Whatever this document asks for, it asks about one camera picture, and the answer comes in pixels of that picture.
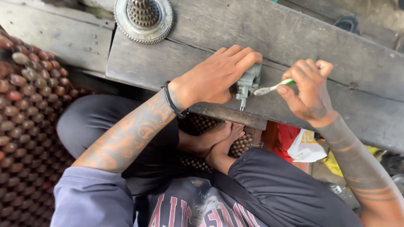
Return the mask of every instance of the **tattooed arm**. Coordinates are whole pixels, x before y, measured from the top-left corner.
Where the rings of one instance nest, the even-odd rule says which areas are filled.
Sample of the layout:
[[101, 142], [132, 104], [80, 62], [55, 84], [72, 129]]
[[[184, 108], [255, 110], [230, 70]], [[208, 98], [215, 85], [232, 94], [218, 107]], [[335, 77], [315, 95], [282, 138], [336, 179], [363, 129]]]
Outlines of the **tattooed arm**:
[[[229, 87], [254, 63], [262, 63], [262, 55], [251, 48], [222, 48], [169, 83], [170, 97], [179, 111], [197, 102], [228, 102], [233, 98]], [[72, 166], [123, 172], [174, 117], [160, 91], [110, 128]]]
[[327, 76], [332, 65], [325, 61], [297, 61], [282, 79], [293, 78], [299, 95], [288, 86], [277, 91], [293, 113], [308, 121], [330, 146], [346, 182], [362, 207], [366, 227], [404, 226], [404, 199], [373, 155], [332, 109], [327, 92]]

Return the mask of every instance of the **fingernail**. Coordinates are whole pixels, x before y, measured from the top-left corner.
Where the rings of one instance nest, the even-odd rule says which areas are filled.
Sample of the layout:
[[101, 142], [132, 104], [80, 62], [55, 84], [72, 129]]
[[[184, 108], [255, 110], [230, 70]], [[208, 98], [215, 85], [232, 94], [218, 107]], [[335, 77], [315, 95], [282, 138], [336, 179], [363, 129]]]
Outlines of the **fingernail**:
[[276, 89], [276, 91], [279, 93], [279, 94], [285, 94], [286, 93], [286, 88], [284, 88], [284, 87], [282, 87], [282, 86], [279, 86], [277, 89]]

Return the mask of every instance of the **black bracelet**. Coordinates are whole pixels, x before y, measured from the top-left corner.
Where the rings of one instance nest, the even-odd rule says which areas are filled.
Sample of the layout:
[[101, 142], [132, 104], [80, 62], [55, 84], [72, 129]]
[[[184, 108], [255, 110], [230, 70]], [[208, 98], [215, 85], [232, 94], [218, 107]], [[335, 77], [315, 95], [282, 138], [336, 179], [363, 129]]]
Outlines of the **black bracelet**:
[[178, 111], [178, 109], [175, 107], [173, 101], [171, 100], [170, 93], [168, 92], [168, 83], [170, 83], [170, 82], [171, 81], [166, 81], [166, 83], [164, 85], [161, 85], [160, 87], [162, 89], [164, 89], [164, 93], [166, 94], [166, 99], [167, 99], [168, 106], [170, 107], [170, 109], [175, 113], [175, 115], [177, 115], [177, 117], [179, 119], [184, 119], [185, 116], [187, 114], [189, 114], [188, 109], [186, 109], [186, 110], [184, 110], [184, 112], [180, 113]]

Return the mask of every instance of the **toothbrush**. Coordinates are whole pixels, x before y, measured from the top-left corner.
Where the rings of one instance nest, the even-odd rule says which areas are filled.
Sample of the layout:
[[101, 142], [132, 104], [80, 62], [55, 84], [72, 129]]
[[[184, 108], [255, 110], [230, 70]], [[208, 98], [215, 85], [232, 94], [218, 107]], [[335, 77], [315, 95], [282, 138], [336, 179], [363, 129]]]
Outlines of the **toothbrush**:
[[279, 84], [277, 84], [275, 86], [259, 88], [254, 91], [254, 95], [256, 95], [256, 96], [265, 95], [273, 90], [276, 90], [279, 87], [279, 85], [288, 85], [289, 86], [294, 83], [296, 83], [296, 82], [293, 79], [289, 78], [289, 79], [283, 80], [282, 82], [280, 82]]

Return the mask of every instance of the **black pants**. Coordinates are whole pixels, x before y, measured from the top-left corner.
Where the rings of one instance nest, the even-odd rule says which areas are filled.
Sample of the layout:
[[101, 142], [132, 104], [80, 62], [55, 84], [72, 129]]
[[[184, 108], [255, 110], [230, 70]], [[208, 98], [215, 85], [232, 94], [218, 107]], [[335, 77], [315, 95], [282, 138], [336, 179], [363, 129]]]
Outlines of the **black pants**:
[[[57, 133], [77, 158], [139, 105], [137, 101], [111, 95], [80, 98], [61, 116]], [[270, 227], [362, 226], [337, 195], [277, 155], [249, 149], [231, 166], [229, 176], [209, 174], [179, 163], [175, 150], [178, 142], [178, 126], [174, 120], [122, 174], [134, 195], [157, 189], [173, 178], [202, 177]]]

